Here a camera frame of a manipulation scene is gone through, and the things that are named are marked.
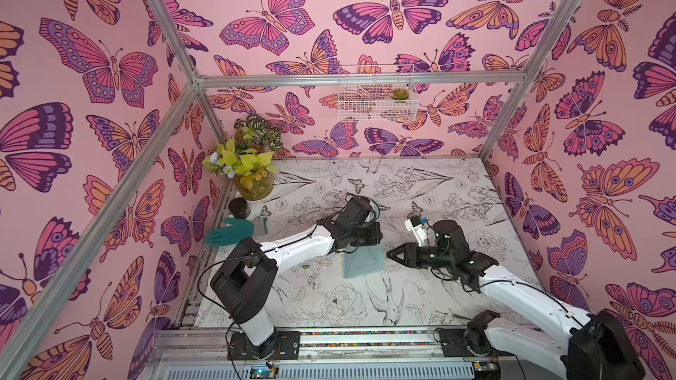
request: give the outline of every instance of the floral tablecloth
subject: floral tablecloth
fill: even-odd
[[[412,215],[427,217],[431,224],[452,219],[462,227],[470,249],[494,257],[540,287],[479,159],[283,160],[276,165],[280,174],[271,195],[250,203],[250,219],[267,218],[268,234],[258,241],[311,227],[317,219],[340,210],[348,193],[360,194],[381,207],[385,251],[415,241],[403,226]],[[231,249],[219,249],[217,260]],[[450,325],[466,323],[485,309],[527,323],[484,295],[467,293],[429,270],[407,268],[387,258],[379,273],[344,279],[345,256],[312,258],[280,273],[266,302],[273,323],[279,327]],[[210,289],[208,294],[214,297]],[[196,327],[229,324],[222,309],[202,302]]]

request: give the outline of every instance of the metal track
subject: metal track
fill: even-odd
[[[512,93],[502,107],[502,111],[498,114],[491,131],[488,132],[488,137],[486,137],[486,140],[483,142],[481,151],[478,154],[482,160],[486,160],[495,147],[497,139],[502,135],[505,127],[512,119],[512,115],[523,101],[523,98],[528,92],[528,88],[537,76],[537,72],[545,63],[547,55],[549,55],[556,40],[558,40],[558,37],[566,27],[572,13],[574,13],[575,9],[579,6],[580,1],[582,0],[561,0],[559,2],[556,12],[553,13],[552,18],[547,23],[545,32],[543,32],[542,37],[540,37],[540,40],[537,42],[535,50],[528,59],[525,68],[525,79],[512,89]]]

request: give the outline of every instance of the wire basket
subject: wire basket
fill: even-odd
[[[393,84],[377,84],[373,65],[343,65],[338,75],[338,119],[352,118],[357,121],[396,121],[410,122],[415,119],[418,110],[418,93],[412,82],[411,72],[393,72],[396,79]],[[350,81],[346,72],[368,74],[372,73],[373,81],[360,79],[356,83]],[[408,91],[408,99],[393,100],[392,93],[395,89]]]

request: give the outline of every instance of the flower vase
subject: flower vase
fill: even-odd
[[[274,186],[273,175],[265,169],[246,176],[235,175],[232,181],[247,201],[258,201],[266,198],[273,191]]]

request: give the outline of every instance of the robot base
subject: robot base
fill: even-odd
[[[276,335],[276,341],[273,344],[272,352],[266,355],[260,355],[255,350],[247,335],[241,332],[232,334],[230,339],[230,352],[228,352],[228,359],[235,361],[243,360],[296,360],[298,359],[298,351],[300,349],[300,332],[299,331],[283,331]]]

